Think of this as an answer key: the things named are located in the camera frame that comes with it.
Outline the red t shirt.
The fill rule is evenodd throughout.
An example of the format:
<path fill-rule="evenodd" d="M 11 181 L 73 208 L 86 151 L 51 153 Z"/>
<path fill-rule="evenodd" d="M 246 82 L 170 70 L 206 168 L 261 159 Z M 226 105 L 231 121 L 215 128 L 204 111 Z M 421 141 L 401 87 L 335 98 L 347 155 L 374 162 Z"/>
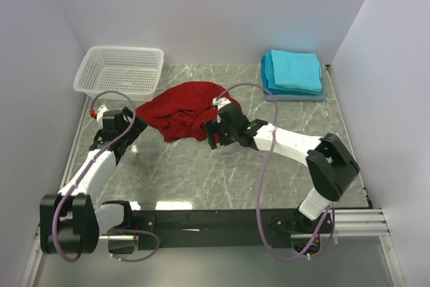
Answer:
<path fill-rule="evenodd" d="M 212 100 L 223 91 L 222 86 L 207 81 L 181 83 L 139 106 L 136 115 L 157 129 L 165 142 L 182 138 L 202 141 L 207 134 L 194 132 L 194 122 L 203 112 L 217 112 Z"/>

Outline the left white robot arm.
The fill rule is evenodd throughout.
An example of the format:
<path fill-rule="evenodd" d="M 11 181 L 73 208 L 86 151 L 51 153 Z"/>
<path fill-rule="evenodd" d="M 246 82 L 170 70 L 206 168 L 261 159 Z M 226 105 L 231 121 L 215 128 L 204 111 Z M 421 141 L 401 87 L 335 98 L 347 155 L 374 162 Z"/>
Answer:
<path fill-rule="evenodd" d="M 128 201 L 108 201 L 94 208 L 92 199 L 147 125 L 127 107 L 100 109 L 91 115 L 101 122 L 101 128 L 94 136 L 84 164 L 68 184 L 40 201 L 40 247 L 45 254 L 92 253 L 99 236 L 113 229 L 131 229 L 133 224 Z"/>

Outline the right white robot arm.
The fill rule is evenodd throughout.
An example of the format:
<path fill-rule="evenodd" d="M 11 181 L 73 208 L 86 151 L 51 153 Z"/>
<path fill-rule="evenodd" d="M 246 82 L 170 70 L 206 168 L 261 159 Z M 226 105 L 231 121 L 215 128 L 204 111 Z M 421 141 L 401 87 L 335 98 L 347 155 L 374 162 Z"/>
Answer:
<path fill-rule="evenodd" d="M 212 105 L 216 117 L 205 123 L 212 150 L 219 145 L 237 143 L 256 151 L 279 154 L 308 168 L 312 189 L 298 206 L 299 216 L 307 220 L 316 220 L 330 205 L 339 201 L 359 175 L 358 163 L 335 134 L 308 136 L 264 120 L 250 121 L 225 97 L 214 99 Z"/>

